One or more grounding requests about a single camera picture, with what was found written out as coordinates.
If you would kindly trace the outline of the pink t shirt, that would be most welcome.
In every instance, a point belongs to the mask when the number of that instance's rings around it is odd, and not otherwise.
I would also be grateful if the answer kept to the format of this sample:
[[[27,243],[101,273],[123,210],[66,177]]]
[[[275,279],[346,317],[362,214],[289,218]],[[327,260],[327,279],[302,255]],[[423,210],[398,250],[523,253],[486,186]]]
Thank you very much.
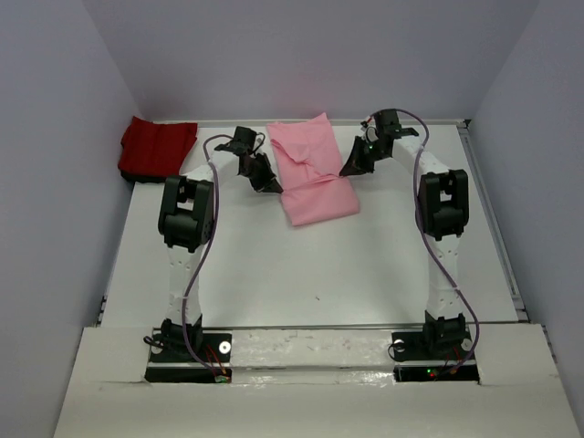
[[[325,113],[298,123],[266,125],[276,159],[281,203],[294,226],[357,214],[360,201],[343,166],[332,125]]]

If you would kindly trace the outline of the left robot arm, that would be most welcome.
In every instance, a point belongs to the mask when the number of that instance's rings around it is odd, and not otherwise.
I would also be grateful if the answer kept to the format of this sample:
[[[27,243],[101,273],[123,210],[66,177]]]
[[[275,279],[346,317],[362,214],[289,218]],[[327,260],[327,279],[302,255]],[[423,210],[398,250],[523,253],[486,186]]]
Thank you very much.
[[[211,364],[199,356],[203,311],[198,287],[218,229],[220,187],[239,176],[257,193],[283,192],[261,151],[265,139],[265,134],[243,126],[231,136],[214,135],[203,142],[203,164],[164,183],[158,231],[170,262],[169,305],[154,347],[205,368]]]

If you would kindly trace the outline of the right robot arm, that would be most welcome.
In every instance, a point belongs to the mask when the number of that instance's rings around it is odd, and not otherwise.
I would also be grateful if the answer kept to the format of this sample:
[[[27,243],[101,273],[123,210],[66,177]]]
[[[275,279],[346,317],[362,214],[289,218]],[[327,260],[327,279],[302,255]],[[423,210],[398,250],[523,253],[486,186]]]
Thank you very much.
[[[453,361],[473,354],[467,319],[475,316],[458,284],[458,249],[469,222],[469,176],[442,163],[426,147],[430,131],[406,128],[401,109],[381,109],[361,123],[340,176],[372,173],[385,159],[412,176],[414,223],[428,254],[429,293],[422,328],[399,332],[388,348],[396,362]]]

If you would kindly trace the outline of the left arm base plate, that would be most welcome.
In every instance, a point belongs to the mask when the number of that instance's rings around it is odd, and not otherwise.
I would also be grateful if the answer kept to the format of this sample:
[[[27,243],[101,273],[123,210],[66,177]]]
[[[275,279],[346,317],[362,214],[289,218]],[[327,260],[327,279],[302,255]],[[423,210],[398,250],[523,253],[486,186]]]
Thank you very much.
[[[160,331],[143,338],[149,347],[144,379],[150,383],[227,384],[232,381],[233,336],[205,331],[196,360],[180,343],[164,341]]]

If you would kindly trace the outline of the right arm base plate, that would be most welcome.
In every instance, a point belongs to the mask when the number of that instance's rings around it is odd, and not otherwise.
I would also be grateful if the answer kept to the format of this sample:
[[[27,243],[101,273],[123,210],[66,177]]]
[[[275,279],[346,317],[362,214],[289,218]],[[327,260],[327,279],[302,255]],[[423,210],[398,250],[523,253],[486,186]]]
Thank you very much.
[[[480,381],[479,371],[472,354],[473,342],[466,338],[462,342],[447,342],[438,350],[430,352],[422,344],[421,331],[398,331],[391,334],[387,348],[393,361],[393,377],[398,383]]]

